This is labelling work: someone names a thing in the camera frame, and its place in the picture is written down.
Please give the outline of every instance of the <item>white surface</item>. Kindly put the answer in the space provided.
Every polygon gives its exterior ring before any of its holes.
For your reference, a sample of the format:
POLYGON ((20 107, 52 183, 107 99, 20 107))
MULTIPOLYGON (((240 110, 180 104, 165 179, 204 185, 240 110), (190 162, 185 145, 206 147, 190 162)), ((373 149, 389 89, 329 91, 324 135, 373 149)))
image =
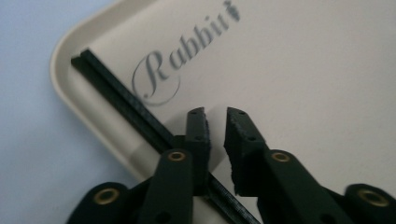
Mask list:
POLYGON ((92 187, 134 179, 57 96, 50 56, 110 0, 0 0, 0 223, 65 223, 92 187))

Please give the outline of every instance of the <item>tray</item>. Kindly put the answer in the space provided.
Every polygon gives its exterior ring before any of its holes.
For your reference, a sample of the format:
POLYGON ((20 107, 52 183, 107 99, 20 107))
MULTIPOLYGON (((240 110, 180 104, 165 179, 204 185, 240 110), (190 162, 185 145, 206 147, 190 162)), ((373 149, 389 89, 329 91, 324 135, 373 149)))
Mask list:
MULTIPOLYGON (((210 170, 230 191, 227 106, 247 111, 270 148, 295 154, 323 186, 343 193, 363 182, 394 196, 395 11, 385 0, 118 1, 64 36, 51 79, 139 180, 159 157, 71 67, 86 48, 173 134, 204 106, 210 170)), ((260 218, 254 199, 241 202, 260 218)), ((226 223, 201 199, 194 209, 194 223, 226 223)))

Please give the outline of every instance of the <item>black plastic part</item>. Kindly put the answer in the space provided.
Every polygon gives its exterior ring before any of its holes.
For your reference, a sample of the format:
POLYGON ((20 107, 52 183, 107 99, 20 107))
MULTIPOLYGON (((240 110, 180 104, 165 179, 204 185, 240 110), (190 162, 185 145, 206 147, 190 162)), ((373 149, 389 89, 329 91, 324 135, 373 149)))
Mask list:
POLYGON ((357 223, 396 224, 396 200, 384 190, 366 184, 351 185, 345 198, 355 210, 357 223))
POLYGON ((209 127, 203 107, 193 109, 187 114, 184 149, 193 157, 194 195, 207 194, 208 165, 210 156, 209 127))
POLYGON ((67 223, 121 223, 125 220, 127 213, 125 204, 128 202, 129 195, 128 189, 122 184, 105 183, 99 185, 85 195, 67 223))
MULTIPOLYGON (((292 154, 282 150, 270 150, 265 153, 264 159, 279 187, 281 197, 277 202, 287 218, 285 223, 353 223, 292 154)), ((267 195, 271 195, 271 192, 262 193, 262 203, 271 199, 272 196, 267 195)), ((265 214, 268 211, 259 210, 263 217, 270 216, 265 214)))
POLYGON ((137 223, 191 223, 192 192, 191 154, 183 149, 164 152, 151 179, 137 223))
POLYGON ((172 146, 174 146, 174 148, 184 148, 185 137, 186 135, 175 135, 172 146))
MULTIPOLYGON (((160 122, 157 123, 158 120, 153 121, 154 116, 132 94, 126 93, 129 95, 127 101, 122 98, 125 94, 124 88, 120 87, 122 84, 93 53, 85 50, 81 57, 72 59, 72 64, 159 153, 174 148, 170 132, 160 122), (102 78, 103 75, 114 79, 109 83, 102 78)), ((209 174, 208 197, 231 223, 260 223, 212 174, 209 174)))
POLYGON ((133 224, 137 222, 140 214, 140 209, 142 208, 143 202, 146 199, 146 194, 149 190, 150 183, 151 178, 143 181, 142 183, 129 190, 129 197, 127 203, 125 204, 125 208, 127 211, 125 217, 127 218, 127 221, 122 222, 121 224, 133 224))
POLYGON ((228 107, 224 147, 232 165, 235 193, 257 196, 263 188, 265 140, 245 111, 228 107))

